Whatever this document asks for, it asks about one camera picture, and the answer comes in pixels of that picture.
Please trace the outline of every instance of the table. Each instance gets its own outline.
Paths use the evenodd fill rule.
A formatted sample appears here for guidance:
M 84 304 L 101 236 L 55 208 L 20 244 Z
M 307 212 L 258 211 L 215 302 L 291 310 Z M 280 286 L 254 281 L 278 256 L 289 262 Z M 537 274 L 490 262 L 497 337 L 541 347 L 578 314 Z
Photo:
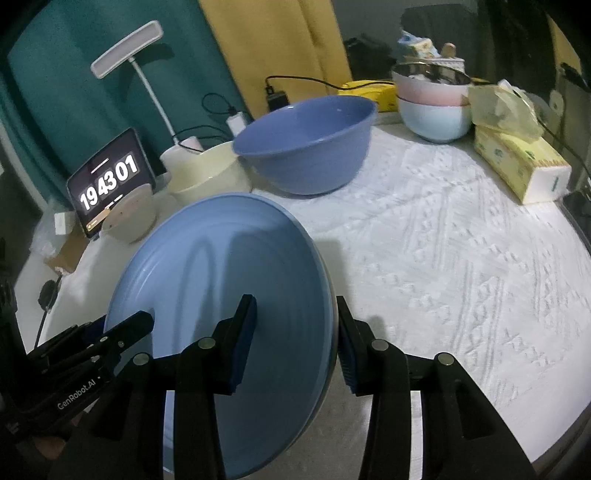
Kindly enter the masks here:
M 589 404 L 591 258 L 554 203 L 520 206 L 469 138 L 433 145 L 403 125 L 381 125 L 358 176 L 340 190 L 254 193 L 303 224 L 336 294 L 376 336 L 413 355 L 453 353 L 531 460 Z M 175 210 L 170 197 L 158 198 L 161 218 Z M 136 248 L 110 238 L 90 244 L 43 336 L 103 315 Z M 314 422 L 251 477 L 357 478 L 370 407 L 337 366 Z M 421 441 L 415 395 L 413 479 Z

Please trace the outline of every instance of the tissue box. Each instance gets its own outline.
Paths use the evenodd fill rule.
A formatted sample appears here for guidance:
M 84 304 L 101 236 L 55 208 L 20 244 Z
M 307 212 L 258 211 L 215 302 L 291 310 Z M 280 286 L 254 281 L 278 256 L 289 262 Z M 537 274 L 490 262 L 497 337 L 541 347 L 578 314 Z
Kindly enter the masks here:
M 571 167 L 543 138 L 529 143 L 476 126 L 474 147 L 524 205 L 552 202 L 567 193 Z
M 358 87 L 373 80 L 354 80 L 343 84 L 343 88 Z M 378 105 L 378 112 L 398 112 L 396 100 L 396 85 L 384 83 L 383 85 L 367 85 L 354 90 L 339 90 L 339 95 L 358 95 L 369 98 Z

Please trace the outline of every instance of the black cable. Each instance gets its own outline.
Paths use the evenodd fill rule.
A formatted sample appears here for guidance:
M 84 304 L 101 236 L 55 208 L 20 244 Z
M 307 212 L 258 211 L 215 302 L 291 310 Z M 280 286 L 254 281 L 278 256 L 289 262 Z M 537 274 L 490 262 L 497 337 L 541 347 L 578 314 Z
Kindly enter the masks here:
M 185 133 L 185 132 L 189 132 L 189 131 L 191 131 L 191 130 L 196 130 L 196 129 L 198 129 L 198 128 L 212 128 L 212 129 L 214 129 L 214 130 L 217 130 L 217 131 L 218 131 L 218 132 L 220 132 L 220 133 L 223 133 L 223 134 L 226 136 L 226 138 L 228 139 L 228 141 L 229 141 L 229 140 L 231 140 L 231 139 L 230 139 L 230 137 L 229 137 L 229 135 L 228 135 L 228 133 L 227 133 L 225 130 L 223 130 L 223 129 L 219 128 L 219 127 L 214 127 L 213 125 L 205 125 L 205 124 L 203 124 L 203 125 L 195 125 L 194 127 L 183 128 L 182 130 L 179 130 L 178 132 L 176 132 L 176 133 L 175 133 L 175 134 L 172 136 L 172 139 L 174 140 L 174 139 L 175 139 L 175 138 L 177 138 L 177 137 L 178 137 L 180 134 L 183 134 L 183 133 Z
M 41 331 L 43 330 L 43 326 L 45 325 L 45 319 L 47 318 L 47 313 L 53 307 L 53 304 L 56 302 L 57 293 L 60 289 L 62 275 L 60 274 L 57 277 L 57 280 L 48 280 L 44 283 L 43 287 L 41 288 L 41 293 L 39 294 L 39 306 L 43 309 L 43 317 L 41 318 L 41 325 L 39 325 L 39 330 L 37 330 L 37 338 L 35 339 L 35 347 L 39 346 L 39 339 L 41 338 Z
M 540 125 L 544 128 L 544 130 L 546 130 L 550 135 L 552 135 L 552 138 L 554 138 L 558 143 L 560 143 L 560 145 L 562 147 L 564 147 L 566 150 L 569 151 L 569 153 L 577 159 L 577 161 L 581 164 L 581 166 L 584 168 L 585 172 L 587 172 L 587 176 L 588 178 L 591 179 L 591 173 L 589 172 L 589 169 L 587 168 L 587 165 L 585 165 L 585 162 L 583 161 L 583 159 L 581 157 L 579 157 L 579 155 L 576 154 L 576 152 L 574 152 L 574 150 L 572 150 L 566 143 L 564 143 L 561 139 L 559 139 L 554 132 L 550 131 L 550 129 L 545 125 L 545 123 L 541 120 L 541 118 L 538 117 L 538 122 L 540 123 Z
M 225 140 L 227 142 L 229 142 L 231 140 L 231 138 L 229 137 L 228 133 L 225 130 L 223 130 L 223 129 L 219 128 L 219 127 L 215 127 L 214 125 L 206 125 L 206 124 L 203 124 L 203 125 L 195 125 L 194 127 L 183 128 L 182 130 L 179 130 L 174 135 L 172 135 L 171 139 L 173 141 L 176 141 L 176 140 L 178 140 L 178 136 L 180 134 L 185 133 L 185 132 L 189 132 L 191 130 L 196 130 L 198 128 L 211 128 L 211 129 L 217 130 L 218 132 L 221 132 L 221 133 L 223 133 L 225 135 L 225 137 L 222 137 L 221 135 L 211 135 L 209 137 L 198 137 L 198 138 L 219 137 L 219 138 L 221 138 L 221 139 L 223 139 L 223 140 Z M 197 152 L 197 153 L 203 153 L 203 150 L 198 150 L 197 148 L 188 147 L 186 145 L 183 145 L 181 142 L 179 142 L 178 144 L 181 147 L 183 147 L 185 150 L 189 150 L 189 151 Z
M 199 140 L 208 140 L 211 138 L 218 138 L 220 140 L 223 140 L 224 142 L 227 142 L 228 140 L 226 139 L 226 137 L 223 137 L 221 135 L 206 135 L 205 137 L 197 137 Z
M 207 108 L 205 106 L 205 100 L 208 97 L 221 98 L 224 102 L 226 102 L 226 104 L 228 106 L 228 110 L 226 110 L 225 112 L 216 112 L 216 111 L 210 110 L 209 108 Z M 203 110 L 205 110 L 207 113 L 210 113 L 212 115 L 236 115 L 238 113 L 238 110 L 236 110 L 236 108 L 230 102 L 228 102 L 228 99 L 226 97 L 224 97 L 220 93 L 216 93 L 216 92 L 209 92 L 209 93 L 206 93 L 205 95 L 203 95 L 203 98 L 201 99 L 201 106 L 203 107 Z
M 326 85 L 327 87 L 331 87 L 331 88 L 334 88 L 335 90 L 341 90 L 344 92 L 347 90 L 356 90 L 358 88 L 367 87 L 369 85 L 395 85 L 394 82 L 388 82 L 388 81 L 384 80 L 383 82 L 375 81 L 375 82 L 363 83 L 362 85 L 357 85 L 357 87 L 337 87 L 336 85 L 333 85 L 332 83 L 325 82 L 324 80 L 315 79 L 312 77 L 300 77 L 297 75 L 269 75 L 265 79 L 266 90 L 267 90 L 267 93 L 269 93 L 269 94 L 274 93 L 273 86 L 269 82 L 269 80 L 272 80 L 272 79 L 308 80 L 310 82 L 321 83 L 322 85 Z

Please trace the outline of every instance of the light blue bowl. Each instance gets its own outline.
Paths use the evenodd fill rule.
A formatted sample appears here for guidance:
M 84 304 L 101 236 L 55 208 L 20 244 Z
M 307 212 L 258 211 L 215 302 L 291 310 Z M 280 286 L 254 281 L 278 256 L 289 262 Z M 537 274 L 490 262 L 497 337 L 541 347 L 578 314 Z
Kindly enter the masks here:
M 470 105 L 422 105 L 398 97 L 398 111 L 404 125 L 434 143 L 448 143 L 461 138 L 472 127 Z
M 361 168 L 375 114 L 375 102 L 359 96 L 304 100 L 248 125 L 234 140 L 234 152 L 280 190 L 330 192 Z
M 244 293 L 255 296 L 258 308 L 244 378 L 231 397 L 215 397 L 229 479 L 262 468 L 301 435 L 335 365 L 333 296 L 304 228 L 256 195 L 227 193 L 192 203 L 137 250 L 105 322 L 108 330 L 138 310 L 154 316 L 152 334 L 122 354 L 121 366 L 136 353 L 172 355 L 211 335 L 219 320 L 234 314 Z M 163 462 L 171 471 L 173 404 L 169 392 Z

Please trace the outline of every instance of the plastic bag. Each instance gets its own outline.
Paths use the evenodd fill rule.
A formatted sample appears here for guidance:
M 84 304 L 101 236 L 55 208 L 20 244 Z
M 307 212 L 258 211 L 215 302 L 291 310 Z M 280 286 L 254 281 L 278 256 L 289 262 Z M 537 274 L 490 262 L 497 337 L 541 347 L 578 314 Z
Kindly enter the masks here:
M 402 48 L 402 53 L 410 57 L 434 59 L 440 56 L 430 38 L 415 37 L 404 30 L 402 37 L 398 39 L 398 45 Z
M 66 209 L 54 199 L 47 202 L 47 208 L 33 233 L 33 241 L 29 248 L 31 252 L 38 253 L 43 258 L 55 258 L 57 256 L 64 243 L 66 243 L 68 236 L 56 234 L 54 215 L 65 211 Z
M 541 137 L 544 129 L 538 123 L 534 104 L 523 90 L 506 80 L 498 85 L 473 86 L 468 89 L 472 122 L 526 141 Z

